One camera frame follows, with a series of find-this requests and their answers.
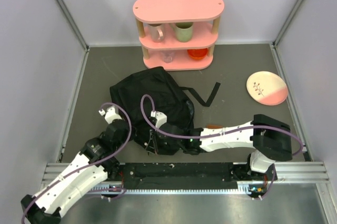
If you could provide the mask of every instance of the plant design on plate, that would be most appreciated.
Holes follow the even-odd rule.
[[[261,86],[260,86],[259,83],[256,84],[256,82],[254,82],[254,86],[253,86],[253,87],[255,88],[255,91],[257,91],[259,95],[264,96],[263,93],[262,93],[262,92],[263,92],[263,89],[261,88]]]

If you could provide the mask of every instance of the pink shelf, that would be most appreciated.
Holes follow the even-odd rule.
[[[149,24],[196,22],[215,19],[224,8],[222,0],[137,0],[133,13]]]
[[[180,42],[175,38],[174,31],[170,25],[165,25],[165,39],[162,42],[153,42],[145,27],[145,37],[139,38],[142,45],[150,50],[179,50],[206,48],[214,45],[217,39],[217,33],[212,34],[212,25],[208,22],[195,22],[193,24],[193,37],[188,42]]]
[[[150,51],[150,58],[144,59],[144,63],[149,69],[162,66],[165,70],[168,71],[202,70],[208,67],[212,63],[212,61],[213,55],[206,56],[202,60],[194,60],[189,57],[187,50],[177,51],[171,63],[165,63],[162,60],[162,53],[160,51]]]

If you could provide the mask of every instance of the black strap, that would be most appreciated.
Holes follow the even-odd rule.
[[[213,87],[212,93],[211,93],[211,95],[209,96],[209,98],[207,99],[206,102],[200,97],[200,95],[195,91],[195,89],[189,88],[189,87],[180,87],[180,89],[183,90],[183,91],[189,91],[191,93],[191,95],[194,96],[194,98],[202,106],[210,107],[214,98],[215,98],[215,96],[216,96],[216,94],[217,94],[217,91],[219,90],[219,87],[220,87],[220,83],[216,82],[214,87]]]

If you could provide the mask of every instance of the shelf tier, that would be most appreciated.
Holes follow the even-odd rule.
[[[221,15],[222,0],[137,0],[135,17],[149,24],[210,21]]]
[[[213,61],[213,55],[206,56],[201,60],[194,60],[189,57],[187,50],[176,51],[171,63],[164,62],[162,58],[163,55],[160,51],[150,51],[150,58],[144,59],[145,66],[149,69],[162,66],[167,71],[202,70],[207,68]]]
[[[180,49],[195,49],[206,48],[214,45],[218,34],[211,32],[212,25],[208,22],[193,23],[193,37],[188,42],[180,42],[175,38],[175,34],[170,25],[165,24],[164,35],[162,42],[153,42],[148,31],[148,26],[145,27],[145,37],[139,38],[142,45],[150,50],[180,50]]]

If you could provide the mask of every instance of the black fabric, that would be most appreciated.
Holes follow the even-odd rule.
[[[205,106],[210,106],[219,83],[215,85],[211,97],[204,102],[195,90],[192,88],[180,88],[170,74],[162,67],[134,73],[110,87],[112,102],[120,105],[128,113],[133,127],[136,128],[136,134],[133,140],[145,148],[147,151],[157,154],[172,155],[179,150],[179,146],[161,145],[155,150],[153,137],[150,135],[151,128],[144,120],[140,102],[144,94],[150,95],[155,103],[156,111],[166,114],[167,122],[183,130],[194,128],[194,105],[182,89],[189,90],[197,100]],[[150,116],[151,102],[149,99],[144,101],[144,110],[147,116]]]

